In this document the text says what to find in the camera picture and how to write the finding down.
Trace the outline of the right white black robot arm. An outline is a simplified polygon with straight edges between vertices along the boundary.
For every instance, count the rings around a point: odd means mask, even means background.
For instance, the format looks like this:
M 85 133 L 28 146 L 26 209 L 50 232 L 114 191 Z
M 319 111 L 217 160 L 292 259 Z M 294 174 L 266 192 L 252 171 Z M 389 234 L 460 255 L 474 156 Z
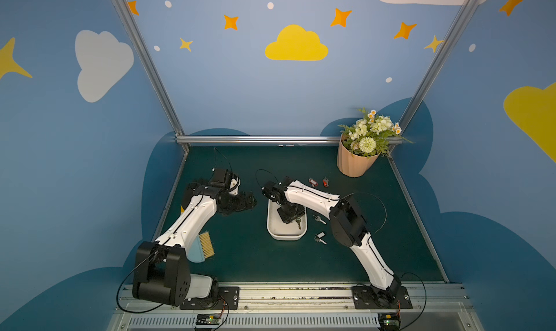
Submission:
M 328 219 L 333 237 L 356 255 L 369 276 L 371 301 L 380 309 L 410 307 L 410 297 L 399 277 L 388 267 L 376 248 L 360 206 L 353 194 L 340 196 L 285 177 L 260 185 L 268 199 L 266 228 L 277 241 L 297 241 L 307 231 L 310 209 Z

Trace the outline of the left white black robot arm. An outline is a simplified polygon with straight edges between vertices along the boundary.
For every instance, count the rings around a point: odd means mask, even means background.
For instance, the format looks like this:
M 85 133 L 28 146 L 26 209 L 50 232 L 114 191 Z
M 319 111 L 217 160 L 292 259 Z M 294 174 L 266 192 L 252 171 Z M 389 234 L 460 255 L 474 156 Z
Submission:
M 213 169 L 208 180 L 187 186 L 175 223 L 153 242 L 139 245 L 135 267 L 127 275 L 133 279 L 132 295 L 157 304 L 143 313 L 164 305 L 182 308 L 193 303 L 201 309 L 213 309 L 226 304 L 219 297 L 215 278 L 191 273 L 188 254 L 215 214 L 229 215 L 257 205 L 253 193 L 240 191 L 239 187 L 240 177 L 233 171 Z

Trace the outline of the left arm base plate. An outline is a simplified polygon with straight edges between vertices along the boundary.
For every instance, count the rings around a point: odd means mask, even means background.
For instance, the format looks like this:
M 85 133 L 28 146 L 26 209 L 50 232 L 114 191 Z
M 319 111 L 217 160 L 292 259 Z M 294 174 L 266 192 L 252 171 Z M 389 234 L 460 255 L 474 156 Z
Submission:
M 213 288 L 208 297 L 186 299 L 180 305 L 182 310 L 217 310 L 222 309 L 226 302 L 225 311 L 237 310 L 240 298 L 239 286 L 219 286 Z

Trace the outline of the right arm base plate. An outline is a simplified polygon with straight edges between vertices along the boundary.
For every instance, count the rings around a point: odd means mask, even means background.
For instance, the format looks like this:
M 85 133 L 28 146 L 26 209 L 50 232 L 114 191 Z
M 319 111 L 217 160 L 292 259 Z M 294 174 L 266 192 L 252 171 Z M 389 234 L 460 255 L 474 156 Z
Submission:
M 398 288 L 395 295 L 369 285 L 357 284 L 351 288 L 356 309 L 412 309 L 413 305 L 405 286 Z

